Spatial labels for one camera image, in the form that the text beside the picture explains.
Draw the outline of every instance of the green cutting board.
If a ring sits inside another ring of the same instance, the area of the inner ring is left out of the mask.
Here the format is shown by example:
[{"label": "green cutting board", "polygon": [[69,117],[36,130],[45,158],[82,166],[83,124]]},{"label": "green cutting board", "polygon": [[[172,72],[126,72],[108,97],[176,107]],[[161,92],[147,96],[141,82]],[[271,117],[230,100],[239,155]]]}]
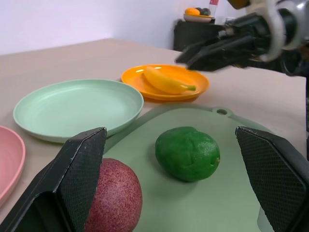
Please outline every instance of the green cutting board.
[{"label": "green cutting board", "polygon": [[[171,104],[151,110],[107,141],[104,158],[127,164],[141,184],[143,207],[135,232],[260,232],[260,204],[235,137],[240,125],[267,130],[228,109]],[[221,162],[208,179],[181,182],[155,158],[158,136],[183,126],[209,134],[219,145]]]}]

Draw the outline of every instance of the table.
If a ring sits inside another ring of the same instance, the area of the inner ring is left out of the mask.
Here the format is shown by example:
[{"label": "table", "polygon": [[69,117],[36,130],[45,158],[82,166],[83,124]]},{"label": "table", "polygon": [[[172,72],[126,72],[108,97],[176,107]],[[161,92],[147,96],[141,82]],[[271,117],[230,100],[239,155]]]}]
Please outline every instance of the table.
[{"label": "table", "polygon": [[[66,80],[120,80],[126,69],[149,63],[174,64],[177,55],[176,51],[106,39],[0,57],[0,125],[19,133],[26,145],[25,167],[13,193],[0,208],[0,223],[33,177],[61,148],[29,136],[14,123],[13,109],[22,97]],[[305,78],[233,67],[204,74],[210,80],[210,88],[194,103],[229,108],[286,138],[306,155]],[[146,101],[141,115],[159,104],[162,102]]]}]

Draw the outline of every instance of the red fruit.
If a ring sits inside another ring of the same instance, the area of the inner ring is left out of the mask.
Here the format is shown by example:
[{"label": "red fruit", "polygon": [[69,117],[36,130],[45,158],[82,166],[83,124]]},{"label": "red fruit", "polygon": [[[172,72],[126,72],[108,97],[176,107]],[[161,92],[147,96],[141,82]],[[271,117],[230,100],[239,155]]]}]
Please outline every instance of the red fruit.
[{"label": "red fruit", "polygon": [[140,182],[131,168],[103,159],[85,232],[131,232],[141,213]]}]

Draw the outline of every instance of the banana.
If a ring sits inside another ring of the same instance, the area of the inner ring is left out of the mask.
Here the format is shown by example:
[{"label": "banana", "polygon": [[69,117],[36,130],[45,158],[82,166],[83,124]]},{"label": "banana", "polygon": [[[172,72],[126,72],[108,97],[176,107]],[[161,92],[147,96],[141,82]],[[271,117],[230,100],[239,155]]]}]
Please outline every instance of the banana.
[{"label": "banana", "polygon": [[195,91],[195,86],[183,84],[180,81],[169,78],[154,67],[147,67],[144,70],[146,80],[155,88],[169,94],[180,94],[185,91]]}]

